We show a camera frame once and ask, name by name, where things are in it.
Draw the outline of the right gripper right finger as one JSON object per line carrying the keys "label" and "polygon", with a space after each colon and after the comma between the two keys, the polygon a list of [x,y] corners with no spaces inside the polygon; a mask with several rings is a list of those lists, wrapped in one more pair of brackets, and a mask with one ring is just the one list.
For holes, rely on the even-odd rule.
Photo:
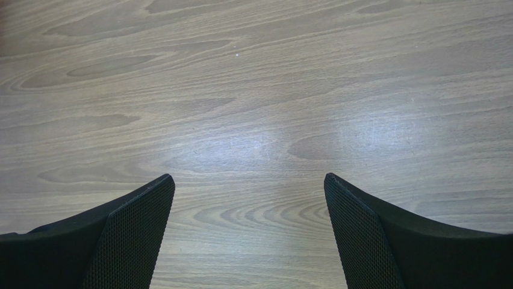
{"label": "right gripper right finger", "polygon": [[328,173],[324,191],[348,288],[511,288],[512,235],[441,223]]}

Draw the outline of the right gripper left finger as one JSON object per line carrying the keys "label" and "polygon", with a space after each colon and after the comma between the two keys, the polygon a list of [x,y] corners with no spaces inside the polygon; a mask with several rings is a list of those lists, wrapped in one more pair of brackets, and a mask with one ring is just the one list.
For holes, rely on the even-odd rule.
{"label": "right gripper left finger", "polygon": [[174,193],[165,174],[72,217],[1,235],[1,287],[149,288]]}

